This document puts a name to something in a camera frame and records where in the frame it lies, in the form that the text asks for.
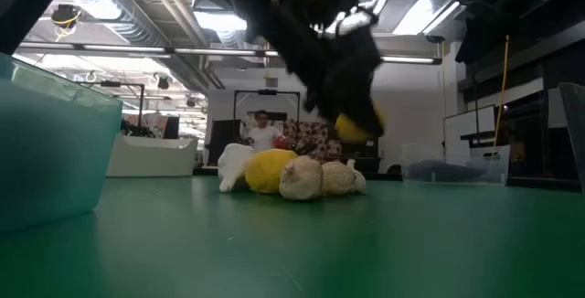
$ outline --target stuffed toy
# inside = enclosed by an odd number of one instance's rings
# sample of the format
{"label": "stuffed toy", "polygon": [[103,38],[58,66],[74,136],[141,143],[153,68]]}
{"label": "stuffed toy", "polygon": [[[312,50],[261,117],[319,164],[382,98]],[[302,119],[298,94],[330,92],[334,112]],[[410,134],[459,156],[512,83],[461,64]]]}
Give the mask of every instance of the stuffed toy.
{"label": "stuffed toy", "polygon": [[354,169],[354,163],[354,160],[349,160],[348,165],[339,161],[322,165],[323,190],[327,196],[340,196],[365,190],[366,179]]}
{"label": "stuffed toy", "polygon": [[254,149],[242,144],[228,144],[218,159],[219,191],[231,192],[244,177],[246,163],[254,156]]}
{"label": "stuffed toy", "polygon": [[278,194],[284,166],[297,157],[293,151],[271,149],[255,154],[246,163],[244,175],[250,189],[264,194]]}
{"label": "stuffed toy", "polygon": [[[375,110],[380,123],[382,126],[384,126],[386,123],[386,118],[382,112],[378,110],[378,108],[375,108]],[[359,128],[347,115],[343,113],[339,114],[337,120],[335,121],[335,130],[337,131],[337,136],[339,139],[344,143],[362,144],[365,143],[368,139],[375,138],[373,134]]]}
{"label": "stuffed toy", "polygon": [[323,196],[323,168],[309,156],[289,161],[281,173],[281,195],[292,200],[308,200]]}

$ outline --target ductwork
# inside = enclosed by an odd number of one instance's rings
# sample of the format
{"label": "ductwork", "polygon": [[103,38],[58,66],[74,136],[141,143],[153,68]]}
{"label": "ductwork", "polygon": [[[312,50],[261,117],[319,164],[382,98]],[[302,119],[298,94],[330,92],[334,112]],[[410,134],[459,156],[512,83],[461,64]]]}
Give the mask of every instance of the ductwork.
{"label": "ductwork", "polygon": [[[108,28],[132,45],[149,47],[170,45],[166,36],[134,0],[84,0],[84,2],[87,5],[100,4],[103,6],[114,4],[119,8],[121,10],[120,16],[115,19],[121,22],[130,22],[131,24],[108,24]],[[181,56],[173,56],[170,59],[156,59],[156,61],[169,68],[186,88],[207,93],[209,83],[203,69],[194,68]]]}
{"label": "ductwork", "polygon": [[244,48],[244,38],[241,31],[231,30],[220,32],[218,31],[218,37],[221,44],[226,48]]}

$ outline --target green table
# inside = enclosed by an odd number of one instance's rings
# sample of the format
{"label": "green table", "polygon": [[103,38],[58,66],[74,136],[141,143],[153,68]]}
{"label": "green table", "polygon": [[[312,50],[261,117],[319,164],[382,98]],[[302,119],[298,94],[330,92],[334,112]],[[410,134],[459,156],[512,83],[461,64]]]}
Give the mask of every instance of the green table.
{"label": "green table", "polygon": [[0,239],[0,297],[585,297],[579,194],[368,189],[295,203],[108,180],[95,212]]}

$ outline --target man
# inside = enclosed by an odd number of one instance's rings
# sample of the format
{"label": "man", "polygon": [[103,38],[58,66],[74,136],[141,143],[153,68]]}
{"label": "man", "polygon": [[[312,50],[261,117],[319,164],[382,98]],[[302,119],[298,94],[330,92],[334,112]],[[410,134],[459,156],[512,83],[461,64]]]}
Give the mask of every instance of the man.
{"label": "man", "polygon": [[252,147],[256,153],[267,151],[273,148],[274,138],[282,137],[280,130],[268,125],[268,113],[266,111],[257,111],[254,118],[258,127],[252,128],[248,132],[248,137],[252,139]]}

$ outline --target yellow plush toy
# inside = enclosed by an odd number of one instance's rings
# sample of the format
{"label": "yellow plush toy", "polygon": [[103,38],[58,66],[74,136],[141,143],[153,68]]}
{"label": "yellow plush toy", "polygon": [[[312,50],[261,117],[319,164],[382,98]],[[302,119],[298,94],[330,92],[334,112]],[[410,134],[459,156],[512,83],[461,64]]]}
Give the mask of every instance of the yellow plush toy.
{"label": "yellow plush toy", "polygon": [[[384,126],[386,122],[384,115],[382,115],[378,108],[375,109],[380,123]],[[337,117],[337,120],[335,121],[335,129],[337,130],[337,136],[344,143],[361,144],[365,143],[368,139],[374,138],[372,133],[368,133],[359,128],[355,122],[351,121],[351,119],[343,113],[339,114]]]}
{"label": "yellow plush toy", "polygon": [[293,151],[271,149],[255,154],[246,163],[246,183],[251,190],[264,194],[278,194],[281,171],[297,157]]}

